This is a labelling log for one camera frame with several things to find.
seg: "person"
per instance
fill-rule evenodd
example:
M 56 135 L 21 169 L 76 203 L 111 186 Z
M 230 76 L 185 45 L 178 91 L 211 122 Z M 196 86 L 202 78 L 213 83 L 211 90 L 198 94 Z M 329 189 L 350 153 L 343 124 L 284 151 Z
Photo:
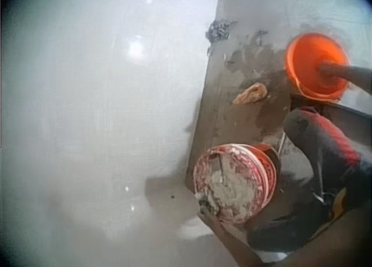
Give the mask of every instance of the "person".
M 201 208 L 198 216 L 240 267 L 370 265 L 371 163 L 360 157 L 340 129 L 313 108 L 291 111 L 284 120 L 284 131 L 313 167 L 315 179 L 312 188 L 316 197 L 313 203 L 319 208 L 327 208 L 323 214 L 326 220 L 316 225 L 307 222 L 310 229 L 297 226 L 298 222 L 301 223 L 298 220 L 301 217 L 297 217 L 294 221 L 288 219 L 287 223 L 298 232 L 288 233 L 280 226 L 270 226 L 263 229 L 266 233 L 256 233 L 256 238 L 271 236 L 262 241 L 270 248 L 280 248 L 280 244 L 284 246 L 289 242 L 289 247 L 294 249 L 290 256 L 281 262 L 265 264 L 252 248 L 231 235 L 217 216 L 205 207 Z M 340 202 L 341 212 L 332 211 L 337 202 Z M 306 223 L 308 215 L 314 214 L 312 210 L 315 207 L 305 208 L 305 213 L 301 214 L 305 218 L 302 223 Z

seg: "concrete floor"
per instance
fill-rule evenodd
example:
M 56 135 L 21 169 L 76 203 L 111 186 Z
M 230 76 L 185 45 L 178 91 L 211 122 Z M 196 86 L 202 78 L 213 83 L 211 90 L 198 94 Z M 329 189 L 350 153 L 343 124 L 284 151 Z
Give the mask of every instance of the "concrete floor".
M 239 23 L 208 63 L 215 16 Z M 1 26 L 2 252 L 17 266 L 235 266 L 184 187 L 196 121 L 190 165 L 234 139 L 221 133 L 235 123 L 224 109 L 250 74 L 274 73 L 276 99 L 289 101 L 282 51 L 314 29 L 371 64 L 362 0 L 12 0 Z M 257 62 L 242 60 L 257 50 Z M 227 69 L 223 54 L 254 67 Z M 283 108 L 255 140 L 275 143 Z
M 228 40 L 214 45 L 209 59 L 189 160 L 189 188 L 196 159 L 213 145 L 260 141 L 278 145 L 292 90 L 283 71 L 284 51 L 297 35 L 308 31 L 329 35 L 345 49 L 350 64 L 372 67 L 372 10 L 365 0 L 219 0 L 216 17 L 238 22 Z M 267 31 L 261 39 L 256 35 L 260 30 Z M 270 98 L 232 105 L 238 93 L 257 81 L 268 86 Z M 364 114 L 372 111 L 371 96 L 356 87 L 348 89 L 339 104 Z M 300 166 L 306 165 L 301 154 L 295 151 L 295 156 L 289 154 L 301 161 Z M 298 179 L 312 175 L 309 167 L 291 172 Z

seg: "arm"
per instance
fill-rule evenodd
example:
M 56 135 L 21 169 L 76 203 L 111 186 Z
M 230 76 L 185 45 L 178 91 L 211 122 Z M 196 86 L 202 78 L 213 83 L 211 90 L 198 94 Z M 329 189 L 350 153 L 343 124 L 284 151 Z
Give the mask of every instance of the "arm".
M 239 267 L 264 266 L 262 260 L 244 243 L 231 235 L 208 210 L 199 214 L 201 220 L 214 232 L 214 235 L 230 252 Z

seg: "orange bucket rim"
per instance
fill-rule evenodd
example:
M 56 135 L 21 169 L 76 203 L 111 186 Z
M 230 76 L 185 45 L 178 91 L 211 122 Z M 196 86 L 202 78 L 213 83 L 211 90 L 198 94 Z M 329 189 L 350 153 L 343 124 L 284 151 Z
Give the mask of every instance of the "orange bucket rim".
M 336 45 L 340 49 L 340 52 L 343 54 L 343 56 L 345 58 L 345 63 L 344 64 L 345 65 L 349 64 L 346 52 L 335 40 L 333 40 L 331 37 L 329 37 L 325 34 L 322 34 L 322 33 L 310 32 L 310 33 L 303 33 L 303 34 L 297 35 L 296 37 L 294 37 L 288 43 L 288 46 L 287 46 L 287 48 L 285 50 L 285 54 L 284 54 L 284 68 L 285 68 L 285 71 L 286 71 L 287 75 L 289 76 L 289 78 L 293 82 L 293 84 L 296 86 L 296 88 L 299 90 L 299 92 L 303 96 L 305 96 L 306 98 L 313 99 L 313 100 L 318 100 L 318 101 L 335 101 L 335 100 L 339 99 L 342 96 L 342 94 L 345 92 L 345 90 L 348 86 L 347 81 L 344 82 L 342 88 L 337 89 L 335 92 L 332 92 L 332 93 L 329 93 L 329 94 L 322 94 L 322 93 L 319 93 L 319 92 L 314 92 L 314 91 L 308 89 L 304 84 L 302 84 L 299 81 L 299 79 L 297 78 L 297 76 L 295 74 L 293 63 L 291 62 L 293 52 L 294 52 L 294 48 L 295 48 L 296 44 L 298 43 L 298 41 L 301 38 L 312 37 L 312 36 L 315 36 L 315 35 L 318 36 L 318 37 L 325 38 L 326 40 L 329 40 L 334 45 Z

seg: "white wall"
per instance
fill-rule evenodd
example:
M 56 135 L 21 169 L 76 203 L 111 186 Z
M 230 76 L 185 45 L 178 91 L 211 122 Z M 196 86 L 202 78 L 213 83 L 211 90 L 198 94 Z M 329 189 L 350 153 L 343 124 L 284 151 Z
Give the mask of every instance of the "white wall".
M 19 266 L 233 266 L 183 186 L 216 3 L 3 11 L 1 244 Z

